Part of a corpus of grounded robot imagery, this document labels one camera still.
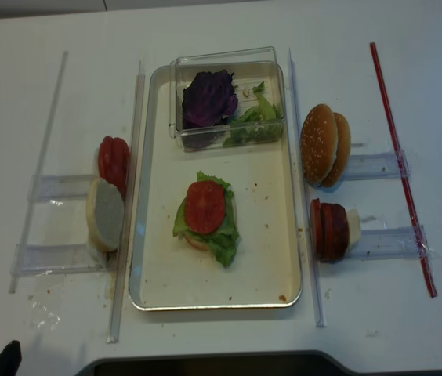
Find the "clear channel lower left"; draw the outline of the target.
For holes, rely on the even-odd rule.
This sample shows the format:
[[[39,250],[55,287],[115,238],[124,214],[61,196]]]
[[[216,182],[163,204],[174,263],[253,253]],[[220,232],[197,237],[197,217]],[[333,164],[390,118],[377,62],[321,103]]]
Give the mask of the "clear channel lower left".
[[[42,274],[91,273],[106,270],[109,262],[88,244],[18,245],[11,265],[15,277]]]

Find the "black object bottom left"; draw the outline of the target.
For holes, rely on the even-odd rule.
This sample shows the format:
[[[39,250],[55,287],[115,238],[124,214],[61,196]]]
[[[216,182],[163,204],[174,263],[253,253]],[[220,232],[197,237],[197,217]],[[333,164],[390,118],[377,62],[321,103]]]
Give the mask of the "black object bottom left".
[[[20,342],[13,340],[0,353],[0,376],[15,376],[21,361]]]

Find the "green lettuce leaf on bun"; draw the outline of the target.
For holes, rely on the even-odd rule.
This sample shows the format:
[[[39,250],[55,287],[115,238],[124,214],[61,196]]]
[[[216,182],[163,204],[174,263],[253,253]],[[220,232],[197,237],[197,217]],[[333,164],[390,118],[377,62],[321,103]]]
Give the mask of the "green lettuce leaf on bun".
[[[197,250],[210,251],[221,266],[229,267],[240,240],[231,184],[197,172],[177,209],[172,235]]]

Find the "pink meat slice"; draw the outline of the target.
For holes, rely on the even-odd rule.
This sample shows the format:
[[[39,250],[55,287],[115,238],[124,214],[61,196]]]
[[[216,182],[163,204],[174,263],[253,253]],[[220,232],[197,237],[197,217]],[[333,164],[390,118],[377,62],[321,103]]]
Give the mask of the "pink meat slice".
[[[317,256],[322,253],[321,203],[318,198],[310,202],[310,234]]]

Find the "clear channel upper right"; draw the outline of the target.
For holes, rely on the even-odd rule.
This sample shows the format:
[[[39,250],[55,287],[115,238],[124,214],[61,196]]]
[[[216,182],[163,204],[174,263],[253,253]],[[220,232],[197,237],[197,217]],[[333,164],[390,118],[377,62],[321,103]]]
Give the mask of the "clear channel upper right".
[[[411,169],[404,151],[351,155],[342,179],[346,181],[407,178]]]

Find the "sesame bun rear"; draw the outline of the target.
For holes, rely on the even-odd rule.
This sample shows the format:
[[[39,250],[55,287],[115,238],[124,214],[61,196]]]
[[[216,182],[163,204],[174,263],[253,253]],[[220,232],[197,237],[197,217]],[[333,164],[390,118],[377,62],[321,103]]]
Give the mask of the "sesame bun rear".
[[[338,129],[338,148],[332,169],[321,183],[325,188],[333,187],[340,180],[348,164],[351,151],[350,125],[342,114],[336,112],[333,114]]]

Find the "green lettuce in container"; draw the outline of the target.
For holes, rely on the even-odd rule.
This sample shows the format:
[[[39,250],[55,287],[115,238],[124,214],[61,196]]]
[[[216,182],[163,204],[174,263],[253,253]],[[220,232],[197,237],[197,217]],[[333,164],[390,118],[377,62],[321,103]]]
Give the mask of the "green lettuce in container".
[[[223,147],[238,146],[249,142],[265,143],[277,141],[281,137],[282,124],[278,108],[263,95],[265,83],[252,88],[258,104],[247,109],[239,118],[230,123],[230,136]]]

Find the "stack of tomato slices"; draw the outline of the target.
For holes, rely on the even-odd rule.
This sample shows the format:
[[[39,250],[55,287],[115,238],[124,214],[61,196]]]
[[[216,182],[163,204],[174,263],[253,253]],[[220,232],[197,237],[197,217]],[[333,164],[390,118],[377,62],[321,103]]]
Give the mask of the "stack of tomato slices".
[[[122,198],[126,194],[129,159],[130,149],[126,141],[119,137],[104,137],[97,157],[99,175],[115,185]]]

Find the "clear rail left of tray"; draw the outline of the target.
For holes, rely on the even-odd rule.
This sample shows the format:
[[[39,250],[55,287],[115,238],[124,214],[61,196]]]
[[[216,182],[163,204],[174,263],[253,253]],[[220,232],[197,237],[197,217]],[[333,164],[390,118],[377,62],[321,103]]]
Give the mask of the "clear rail left of tray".
[[[118,263],[114,280],[114,295],[110,311],[110,321],[108,327],[109,331],[107,336],[108,344],[118,343],[120,334],[122,303],[125,290],[126,263],[129,253],[132,208],[134,189],[136,186],[136,169],[138,165],[137,159],[139,156],[139,135],[143,109],[145,81],[145,66],[144,62],[141,60],[139,62],[139,70],[136,76],[135,102],[133,108],[132,133],[130,139],[130,160],[126,176],[127,190],[124,201],[125,212],[122,223],[123,227],[121,232],[121,243],[120,248],[118,249]]]

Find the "sesame bun front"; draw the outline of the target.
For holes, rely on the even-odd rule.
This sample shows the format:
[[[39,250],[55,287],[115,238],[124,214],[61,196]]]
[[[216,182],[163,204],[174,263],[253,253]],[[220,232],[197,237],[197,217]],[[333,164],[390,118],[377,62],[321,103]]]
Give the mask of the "sesame bun front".
[[[338,129],[331,108],[320,103],[306,116],[300,132],[300,152],[304,176],[319,186],[332,170],[338,149]]]

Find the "sesame bun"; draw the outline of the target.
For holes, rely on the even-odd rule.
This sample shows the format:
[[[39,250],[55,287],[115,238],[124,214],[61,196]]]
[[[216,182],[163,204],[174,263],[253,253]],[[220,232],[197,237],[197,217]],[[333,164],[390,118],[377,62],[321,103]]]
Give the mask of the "sesame bun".
[[[332,169],[321,183],[325,188],[333,187],[340,180],[348,164],[351,151],[350,125],[342,114],[336,112],[333,114],[338,129],[338,148]]]
[[[338,129],[331,108],[320,103],[306,116],[300,132],[300,152],[304,176],[319,186],[332,170],[338,149]]]

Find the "clear channel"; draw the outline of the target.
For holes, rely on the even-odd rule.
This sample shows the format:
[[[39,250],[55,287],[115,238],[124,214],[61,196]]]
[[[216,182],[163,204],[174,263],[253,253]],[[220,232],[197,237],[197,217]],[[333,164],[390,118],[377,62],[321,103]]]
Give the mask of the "clear channel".
[[[342,179],[346,181],[407,178],[411,169],[404,151],[351,155]]]
[[[33,175],[27,199],[32,202],[82,200],[94,175]]]
[[[106,270],[109,262],[88,244],[18,245],[11,265],[15,277],[42,274],[91,273]]]
[[[363,230],[359,241],[345,253],[348,260],[420,259],[433,257],[422,226]]]

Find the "clear channel lower right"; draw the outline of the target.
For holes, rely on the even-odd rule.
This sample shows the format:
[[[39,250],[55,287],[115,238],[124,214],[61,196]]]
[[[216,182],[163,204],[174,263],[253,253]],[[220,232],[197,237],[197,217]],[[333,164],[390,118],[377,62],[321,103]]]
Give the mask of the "clear channel lower right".
[[[348,260],[420,259],[433,257],[422,226],[363,230],[359,241],[345,253]]]

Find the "clear rail of tray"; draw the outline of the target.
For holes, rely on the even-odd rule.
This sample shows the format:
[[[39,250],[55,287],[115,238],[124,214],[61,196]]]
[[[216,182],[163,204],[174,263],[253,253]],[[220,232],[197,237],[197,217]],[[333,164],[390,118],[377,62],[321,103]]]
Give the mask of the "clear rail of tray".
[[[313,302],[313,314],[314,323],[317,328],[327,327],[327,321],[324,317],[324,304],[321,299],[321,286],[320,286],[320,267],[315,257],[315,249],[313,244],[313,237],[311,231],[310,221],[310,191],[309,186],[304,178],[303,163],[300,152],[300,132],[303,123],[301,122],[300,109],[299,109],[299,94],[298,85],[296,81],[295,62],[292,59],[292,51],[288,50],[288,80],[291,97],[292,107],[292,119],[293,119],[293,131],[295,132],[295,144],[296,144],[296,158],[297,158],[297,174],[299,178],[300,193],[303,197],[303,215],[306,225],[306,256],[307,265],[310,275],[310,289]]]
[[[130,139],[130,160],[126,176],[127,190],[124,201],[125,212],[122,223],[123,227],[121,232],[121,243],[120,248],[118,249],[118,263],[114,280],[114,295],[110,311],[110,321],[108,327],[109,331],[107,336],[108,344],[118,343],[120,334],[122,303],[125,290],[126,263],[129,253],[132,208],[134,189],[136,186],[136,169],[138,165],[137,159],[139,156],[139,135],[143,109],[145,81],[145,66],[144,62],[141,60],[139,62],[139,70],[136,76],[135,102],[133,108],[132,133]]]

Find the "white bread bun half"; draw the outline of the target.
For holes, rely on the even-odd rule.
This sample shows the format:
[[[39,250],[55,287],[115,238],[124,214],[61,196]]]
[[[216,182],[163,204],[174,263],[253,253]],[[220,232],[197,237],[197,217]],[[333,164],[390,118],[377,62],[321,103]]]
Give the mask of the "white bread bun half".
[[[118,188],[95,178],[86,200],[86,222],[89,239],[102,252],[115,251],[120,244],[124,202]]]

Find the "clear channel upper left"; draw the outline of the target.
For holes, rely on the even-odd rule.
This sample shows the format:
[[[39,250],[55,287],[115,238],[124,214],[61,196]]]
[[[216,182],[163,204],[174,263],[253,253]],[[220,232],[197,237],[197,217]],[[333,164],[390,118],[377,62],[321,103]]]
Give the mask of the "clear channel upper left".
[[[82,200],[94,175],[33,175],[27,199],[32,202]]]

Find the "clear rail right of tray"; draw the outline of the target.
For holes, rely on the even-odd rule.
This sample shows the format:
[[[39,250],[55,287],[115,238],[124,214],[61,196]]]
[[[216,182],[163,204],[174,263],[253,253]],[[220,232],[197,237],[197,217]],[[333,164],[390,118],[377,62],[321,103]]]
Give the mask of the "clear rail right of tray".
[[[303,163],[300,152],[300,132],[303,123],[301,122],[300,109],[299,109],[299,94],[298,85],[296,81],[295,62],[292,59],[292,51],[288,50],[288,80],[291,97],[292,107],[292,119],[293,119],[293,131],[295,132],[295,144],[296,144],[296,158],[297,158],[297,174],[299,178],[300,193],[303,197],[303,215],[306,225],[306,256],[307,265],[310,275],[310,289],[313,302],[313,314],[314,323],[317,328],[327,327],[327,321],[324,317],[324,304],[321,299],[321,286],[320,286],[320,267],[315,257],[315,249],[313,244],[313,237],[311,231],[310,221],[310,191],[309,186],[304,178]]]

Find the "clear plastic container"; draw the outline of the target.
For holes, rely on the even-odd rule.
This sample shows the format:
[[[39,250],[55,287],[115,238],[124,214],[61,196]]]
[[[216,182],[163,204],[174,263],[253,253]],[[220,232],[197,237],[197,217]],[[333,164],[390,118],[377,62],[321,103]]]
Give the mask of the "clear plastic container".
[[[233,75],[233,86],[238,98],[234,114],[220,123],[206,128],[183,128],[183,90],[202,71],[227,70]],[[276,51],[272,47],[219,52],[198,56],[184,56],[170,65],[169,134],[187,152],[223,147],[230,136],[230,123],[239,118],[258,101],[252,88],[265,83],[263,95],[280,111],[282,131],[285,123],[284,84]]]

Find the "red plastic rail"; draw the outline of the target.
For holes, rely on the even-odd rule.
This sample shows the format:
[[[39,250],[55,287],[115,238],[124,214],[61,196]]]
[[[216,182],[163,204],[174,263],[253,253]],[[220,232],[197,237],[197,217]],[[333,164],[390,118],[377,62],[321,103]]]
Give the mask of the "red plastic rail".
[[[386,83],[382,73],[382,67],[379,60],[379,54],[375,42],[370,43],[371,58],[374,64],[377,82],[379,84],[379,91],[382,98],[382,103],[386,115],[387,124],[389,127],[390,138],[393,144],[393,151],[396,155],[397,165],[400,172],[400,180],[404,190],[404,196],[406,205],[408,207],[408,214],[411,220],[411,224],[414,230],[415,242],[418,248],[418,256],[420,260],[420,266],[422,275],[426,285],[426,290],[430,298],[436,298],[438,296],[435,283],[433,281],[433,275],[431,270],[431,264],[429,261],[429,248],[424,233],[423,226],[420,224],[418,213],[416,211],[414,198],[411,191],[409,182],[409,167],[405,152],[400,145],[400,140],[397,134],[397,128],[394,123],[393,113],[389,102],[389,95],[386,89]]]

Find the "bottom bun on tray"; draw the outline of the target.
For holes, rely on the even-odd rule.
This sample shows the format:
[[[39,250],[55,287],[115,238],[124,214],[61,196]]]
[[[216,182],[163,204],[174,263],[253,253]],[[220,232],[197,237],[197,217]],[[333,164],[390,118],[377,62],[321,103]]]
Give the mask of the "bottom bun on tray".
[[[237,241],[240,237],[236,225],[236,210],[234,199],[226,199],[227,213],[223,221],[213,233],[200,235],[192,230],[186,230],[183,237],[194,248],[202,251],[212,251],[218,257],[234,255],[236,253]]]

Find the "metal baking tray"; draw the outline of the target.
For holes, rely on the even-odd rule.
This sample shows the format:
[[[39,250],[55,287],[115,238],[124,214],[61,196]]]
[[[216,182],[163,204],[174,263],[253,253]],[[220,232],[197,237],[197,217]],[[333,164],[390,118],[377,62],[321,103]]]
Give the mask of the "metal baking tray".
[[[295,155],[285,127],[277,142],[184,151],[169,135],[169,68],[150,78],[137,196],[129,294],[143,311],[271,308],[302,290],[306,249]],[[234,191],[241,236],[228,267],[172,233],[177,209],[198,172]]]

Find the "tomato slice on bun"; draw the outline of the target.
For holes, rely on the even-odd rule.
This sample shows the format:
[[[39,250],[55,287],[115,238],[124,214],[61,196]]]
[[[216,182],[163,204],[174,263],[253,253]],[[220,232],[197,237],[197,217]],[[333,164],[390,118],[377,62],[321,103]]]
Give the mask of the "tomato slice on bun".
[[[212,180],[192,183],[187,191],[184,218],[195,233],[209,234],[223,222],[226,202],[223,188]]]

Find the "clear rail far left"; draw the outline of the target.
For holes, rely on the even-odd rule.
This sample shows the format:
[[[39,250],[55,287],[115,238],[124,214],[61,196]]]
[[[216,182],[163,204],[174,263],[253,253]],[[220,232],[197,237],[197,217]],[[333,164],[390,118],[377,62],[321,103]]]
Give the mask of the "clear rail far left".
[[[27,246],[27,241],[28,241],[29,233],[31,230],[32,219],[33,219],[33,211],[34,211],[34,203],[35,203],[34,196],[38,192],[39,183],[42,180],[42,173],[43,173],[43,168],[45,165],[45,158],[46,158],[46,154],[47,154],[47,150],[48,150],[48,146],[49,146],[49,141],[50,141],[50,137],[51,137],[52,130],[53,130],[53,123],[54,123],[55,116],[56,116],[56,110],[58,107],[58,102],[59,102],[59,98],[60,98],[60,92],[62,89],[63,77],[64,77],[64,73],[66,70],[68,57],[69,57],[69,52],[64,51],[62,58],[61,58],[60,69],[59,69],[57,79],[56,79],[56,86],[54,88],[52,102],[51,102],[50,108],[49,108],[49,115],[48,115],[47,122],[46,122],[45,133],[44,133],[44,136],[42,139],[40,154],[38,156],[38,162],[36,165],[35,172],[32,175],[33,180],[32,180],[31,191],[30,191],[31,195],[27,199],[27,211],[26,211],[26,217],[24,220],[24,227],[23,227],[20,242],[19,242],[19,245],[18,245],[18,248],[16,251],[16,261],[13,263],[13,271],[11,272],[11,281],[10,281],[9,290],[8,290],[8,292],[11,295],[16,293],[18,281],[20,278],[19,273],[15,271],[15,267],[22,265],[24,250]]]

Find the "white pusher block lower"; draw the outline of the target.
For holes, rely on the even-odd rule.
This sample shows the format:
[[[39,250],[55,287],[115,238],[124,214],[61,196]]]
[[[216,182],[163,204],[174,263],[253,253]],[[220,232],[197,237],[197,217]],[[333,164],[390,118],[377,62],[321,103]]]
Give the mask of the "white pusher block lower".
[[[352,249],[358,242],[361,236],[360,216],[357,209],[351,209],[346,213],[346,220],[349,230],[348,250]]]

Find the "purple cabbage leaf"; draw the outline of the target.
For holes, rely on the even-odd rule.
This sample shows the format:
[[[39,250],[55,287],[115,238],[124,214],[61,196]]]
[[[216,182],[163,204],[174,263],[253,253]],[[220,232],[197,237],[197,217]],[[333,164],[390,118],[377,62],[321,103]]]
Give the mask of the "purple cabbage leaf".
[[[227,70],[199,72],[183,90],[183,128],[214,126],[234,114],[238,98]]]

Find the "stack of dark meat slices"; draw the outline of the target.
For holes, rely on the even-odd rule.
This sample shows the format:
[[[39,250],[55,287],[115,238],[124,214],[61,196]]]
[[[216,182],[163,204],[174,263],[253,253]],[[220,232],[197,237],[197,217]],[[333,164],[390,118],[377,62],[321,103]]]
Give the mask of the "stack of dark meat slices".
[[[340,261],[349,245],[349,225],[346,210],[340,204],[320,204],[321,214],[321,250],[318,252],[321,262]]]

